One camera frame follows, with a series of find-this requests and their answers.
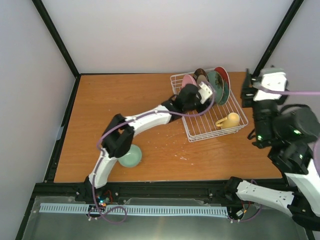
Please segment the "pink plate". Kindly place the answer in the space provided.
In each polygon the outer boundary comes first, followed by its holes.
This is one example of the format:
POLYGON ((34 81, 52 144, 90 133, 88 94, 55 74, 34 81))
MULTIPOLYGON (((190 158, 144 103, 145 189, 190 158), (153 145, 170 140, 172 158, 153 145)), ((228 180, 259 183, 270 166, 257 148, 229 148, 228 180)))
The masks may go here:
POLYGON ((198 89, 197 83, 193 76, 186 74, 182 78, 181 90, 182 89, 198 89))

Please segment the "yellow mug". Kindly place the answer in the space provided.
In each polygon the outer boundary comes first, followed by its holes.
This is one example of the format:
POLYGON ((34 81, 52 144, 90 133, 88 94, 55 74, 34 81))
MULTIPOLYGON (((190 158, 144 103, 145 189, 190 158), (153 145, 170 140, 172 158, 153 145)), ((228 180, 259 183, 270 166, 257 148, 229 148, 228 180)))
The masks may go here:
POLYGON ((239 124, 240 124, 240 116, 235 112, 231 112, 226 117, 218 120, 215 123, 215 126, 220 127, 221 129, 229 129, 229 128, 238 127, 239 124))

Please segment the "black rimmed beige plate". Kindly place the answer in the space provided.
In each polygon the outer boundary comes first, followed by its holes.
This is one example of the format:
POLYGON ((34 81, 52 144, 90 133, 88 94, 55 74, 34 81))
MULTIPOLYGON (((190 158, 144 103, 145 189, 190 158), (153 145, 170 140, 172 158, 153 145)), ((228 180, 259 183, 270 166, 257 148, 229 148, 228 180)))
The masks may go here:
POLYGON ((208 75, 205 72, 204 69, 198 68, 194 73, 193 73, 193 78, 196 82, 197 87, 200 87, 200 83, 205 83, 207 86, 209 85, 209 79, 208 75))

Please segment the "red teal flower plate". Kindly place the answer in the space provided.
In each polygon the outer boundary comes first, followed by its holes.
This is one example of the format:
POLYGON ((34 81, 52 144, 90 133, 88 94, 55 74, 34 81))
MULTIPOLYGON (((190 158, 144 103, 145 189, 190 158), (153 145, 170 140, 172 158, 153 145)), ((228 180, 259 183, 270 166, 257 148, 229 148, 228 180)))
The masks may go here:
POLYGON ((223 94, 220 102, 218 103, 220 106, 223 106, 229 100, 231 93, 230 77, 226 69, 222 66, 218 66, 214 70, 219 73, 223 80, 223 94))

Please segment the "mint plate with flower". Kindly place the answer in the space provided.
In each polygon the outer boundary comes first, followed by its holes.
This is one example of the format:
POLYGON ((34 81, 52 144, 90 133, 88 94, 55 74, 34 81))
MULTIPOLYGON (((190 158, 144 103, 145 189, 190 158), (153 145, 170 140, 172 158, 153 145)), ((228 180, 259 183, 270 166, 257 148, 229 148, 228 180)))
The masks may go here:
POLYGON ((222 76, 215 70, 207 73, 208 80, 215 90, 214 102, 219 104, 224 94, 224 81, 222 76))

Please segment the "mint green bowl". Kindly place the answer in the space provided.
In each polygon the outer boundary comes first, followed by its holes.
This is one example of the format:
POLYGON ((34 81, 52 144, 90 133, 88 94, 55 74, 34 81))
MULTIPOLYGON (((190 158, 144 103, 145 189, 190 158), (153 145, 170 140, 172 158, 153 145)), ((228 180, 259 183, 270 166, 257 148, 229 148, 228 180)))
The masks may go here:
POLYGON ((125 168, 134 168, 141 162, 141 159, 141 149, 137 145, 132 144, 129 151, 124 156, 120 157, 118 162, 125 168))

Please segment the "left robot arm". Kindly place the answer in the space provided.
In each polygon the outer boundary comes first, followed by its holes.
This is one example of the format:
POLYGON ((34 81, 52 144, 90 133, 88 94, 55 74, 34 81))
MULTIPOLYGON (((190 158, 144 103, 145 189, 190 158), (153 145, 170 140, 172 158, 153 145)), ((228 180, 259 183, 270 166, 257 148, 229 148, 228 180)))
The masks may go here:
POLYGON ((97 148, 100 151, 98 161, 85 182, 86 195, 92 201, 99 201, 104 195, 104 186, 116 161, 125 156, 135 136, 160 125, 166 125, 194 110, 200 103, 199 90, 193 84, 187 84, 179 94, 171 96, 157 107, 134 116, 124 117, 116 114, 100 140, 97 148))

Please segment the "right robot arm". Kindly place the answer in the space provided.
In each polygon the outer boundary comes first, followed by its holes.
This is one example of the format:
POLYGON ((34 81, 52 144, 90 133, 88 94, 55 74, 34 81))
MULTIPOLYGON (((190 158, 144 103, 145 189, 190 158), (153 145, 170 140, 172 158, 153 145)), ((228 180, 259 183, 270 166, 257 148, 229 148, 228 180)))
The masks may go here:
POLYGON ((290 91, 282 69, 267 68, 258 77, 245 75, 241 104, 253 111, 252 144, 270 148, 268 158, 296 185, 295 191, 275 190, 232 176, 224 188, 231 201, 247 201, 276 209, 301 227, 320 229, 320 166, 310 143, 320 139, 320 123, 306 104, 285 104, 290 91))

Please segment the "right black frame post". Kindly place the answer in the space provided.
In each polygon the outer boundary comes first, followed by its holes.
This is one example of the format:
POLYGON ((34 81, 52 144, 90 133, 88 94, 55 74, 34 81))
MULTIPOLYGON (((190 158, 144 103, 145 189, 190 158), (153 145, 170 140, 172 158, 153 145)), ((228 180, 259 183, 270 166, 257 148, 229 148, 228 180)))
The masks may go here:
POLYGON ((267 62, 271 58, 274 50, 279 44, 280 40, 284 36, 288 27, 290 26, 292 20, 296 16, 300 7, 303 5, 304 0, 293 0, 286 14, 284 15, 280 25, 278 26, 275 34, 273 35, 271 41, 269 42, 267 48, 265 49, 261 59, 259 60, 255 70, 253 71, 253 77, 257 77, 261 70, 266 66, 267 62))

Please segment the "black frame post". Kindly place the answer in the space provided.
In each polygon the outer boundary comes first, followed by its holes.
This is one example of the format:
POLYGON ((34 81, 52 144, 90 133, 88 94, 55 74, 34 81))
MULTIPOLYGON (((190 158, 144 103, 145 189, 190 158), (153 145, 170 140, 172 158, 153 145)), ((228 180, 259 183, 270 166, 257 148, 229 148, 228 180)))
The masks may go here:
POLYGON ((300 7, 303 5, 304 0, 293 0, 286 14, 284 15, 280 25, 278 26, 275 34, 273 35, 271 41, 269 42, 267 48, 265 49, 261 59, 259 60, 255 70, 253 71, 253 77, 257 77, 261 70, 266 66, 267 62, 271 58, 274 50, 279 44, 280 40, 284 36, 288 27, 290 26, 292 20, 296 16, 300 7))
POLYGON ((42 0, 32 0, 33 5, 35 6, 37 12, 39 13, 43 23, 45 24, 47 30, 49 31, 52 39, 54 40, 56 46, 58 47, 61 55, 63 56, 66 64, 68 65, 71 73, 76 78, 80 75, 74 61, 71 58, 69 51, 67 50, 52 18, 50 17, 49 12, 47 11, 42 0))

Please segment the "left black frame post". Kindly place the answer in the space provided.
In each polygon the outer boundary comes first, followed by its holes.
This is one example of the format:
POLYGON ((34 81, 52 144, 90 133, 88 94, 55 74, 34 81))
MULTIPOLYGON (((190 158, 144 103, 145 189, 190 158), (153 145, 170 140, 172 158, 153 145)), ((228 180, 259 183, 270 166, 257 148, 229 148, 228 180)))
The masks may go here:
POLYGON ((39 13, 43 23, 45 24, 47 30, 49 31, 52 39, 54 40, 56 46, 58 47, 61 55, 63 56, 66 64, 68 65, 71 73, 76 78, 80 75, 74 61, 71 58, 69 51, 67 50, 52 18, 50 17, 49 12, 47 11, 42 0, 32 0, 33 5, 35 6, 37 12, 39 13))

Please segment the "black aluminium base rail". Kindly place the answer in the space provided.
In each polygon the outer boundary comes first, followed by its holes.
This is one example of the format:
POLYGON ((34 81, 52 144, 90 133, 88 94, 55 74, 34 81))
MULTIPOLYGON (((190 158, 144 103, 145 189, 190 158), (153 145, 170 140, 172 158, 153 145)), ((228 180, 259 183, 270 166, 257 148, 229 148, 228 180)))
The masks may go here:
POLYGON ((47 182, 37 183, 31 196, 75 197, 77 202, 86 203, 105 198, 110 198, 113 203, 130 198, 196 199, 210 204, 233 206, 240 204, 235 194, 236 184, 240 182, 237 177, 213 181, 110 182, 95 191, 87 182, 47 182))

